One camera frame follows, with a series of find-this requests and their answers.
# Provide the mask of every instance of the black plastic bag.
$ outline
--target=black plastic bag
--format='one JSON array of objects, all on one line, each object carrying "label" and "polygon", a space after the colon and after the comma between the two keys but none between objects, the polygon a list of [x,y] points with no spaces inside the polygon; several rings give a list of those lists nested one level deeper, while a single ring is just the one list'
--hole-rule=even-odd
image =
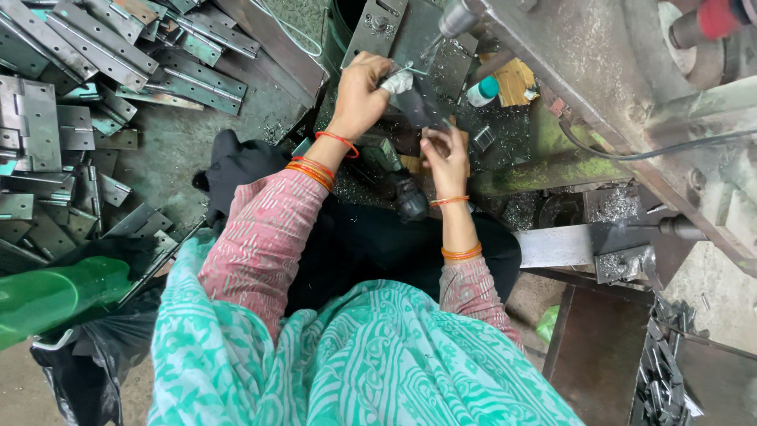
[{"label": "black plastic bag", "polygon": [[66,423],[123,425],[121,384],[150,352],[162,292],[163,287],[147,290],[110,314],[72,327],[60,349],[32,346]]}]

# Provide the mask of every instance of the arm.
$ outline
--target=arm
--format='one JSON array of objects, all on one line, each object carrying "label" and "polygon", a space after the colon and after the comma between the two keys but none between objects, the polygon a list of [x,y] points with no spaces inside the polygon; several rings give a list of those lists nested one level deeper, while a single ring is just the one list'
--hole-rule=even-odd
[{"label": "arm", "polygon": [[[391,62],[361,53],[342,73],[329,133],[359,138],[380,117],[389,92],[376,89]],[[349,147],[321,136],[305,158],[336,171]],[[328,191],[299,171],[283,170],[237,187],[226,229],[211,249],[198,279],[208,296],[250,309],[276,342],[287,291]]]},{"label": "arm", "polygon": [[[425,130],[421,149],[428,158],[426,167],[434,174],[437,197],[445,199],[466,193],[466,161],[468,153],[463,147],[460,131]],[[445,158],[429,138],[446,146]],[[439,206],[442,214],[442,243],[448,252],[465,252],[478,244],[475,225],[465,202],[450,202]],[[440,306],[443,311],[476,318],[501,330],[518,347],[522,347],[518,332],[510,327],[505,307],[494,289],[494,279],[481,254],[472,258],[444,259],[440,279]]]}]

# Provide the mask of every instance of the pink printed kurta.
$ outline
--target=pink printed kurta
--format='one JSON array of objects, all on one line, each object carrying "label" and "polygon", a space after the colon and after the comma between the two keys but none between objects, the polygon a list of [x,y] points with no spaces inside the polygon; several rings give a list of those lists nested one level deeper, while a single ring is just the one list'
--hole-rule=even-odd
[{"label": "pink printed kurta", "polygon": [[[238,186],[226,229],[198,275],[207,295],[250,309],[276,342],[287,290],[328,194],[315,180],[293,170]],[[445,266],[439,284],[441,310],[487,322],[522,348],[483,258]]]}]

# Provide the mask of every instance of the black pants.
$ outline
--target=black pants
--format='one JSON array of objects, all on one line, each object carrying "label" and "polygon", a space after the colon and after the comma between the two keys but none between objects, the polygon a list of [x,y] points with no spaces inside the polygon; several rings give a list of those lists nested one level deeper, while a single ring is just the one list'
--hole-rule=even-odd
[{"label": "black pants", "polygon": [[[272,150],[263,141],[248,141],[240,146],[230,130],[216,136],[213,164],[207,172],[209,179],[198,183],[204,177],[195,176],[193,184],[207,193],[210,204],[216,206],[213,222],[217,231],[220,232],[218,223],[225,224],[223,216],[231,205],[229,189],[233,192],[237,185],[252,183],[272,173],[272,164],[282,164],[282,155],[287,154]],[[485,215],[474,215],[473,222],[494,277],[494,287],[504,302],[518,277],[521,263],[518,240]],[[332,297],[345,294],[365,280],[397,280],[425,291],[438,301],[444,266],[441,246],[438,219],[404,224],[395,211],[340,203],[330,195],[302,252],[297,276],[289,287],[285,314],[299,309],[320,309]]]}]

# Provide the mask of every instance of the green painted metal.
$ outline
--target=green painted metal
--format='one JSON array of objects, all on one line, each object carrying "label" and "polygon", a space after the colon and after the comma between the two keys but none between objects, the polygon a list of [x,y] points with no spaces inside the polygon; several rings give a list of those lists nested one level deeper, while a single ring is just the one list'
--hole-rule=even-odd
[{"label": "green painted metal", "polygon": [[[475,175],[470,182],[472,192],[502,196],[633,177],[617,161],[592,156],[573,145],[540,99],[531,104],[530,119],[531,160]],[[587,127],[573,126],[572,130],[581,140],[593,140]]]}]

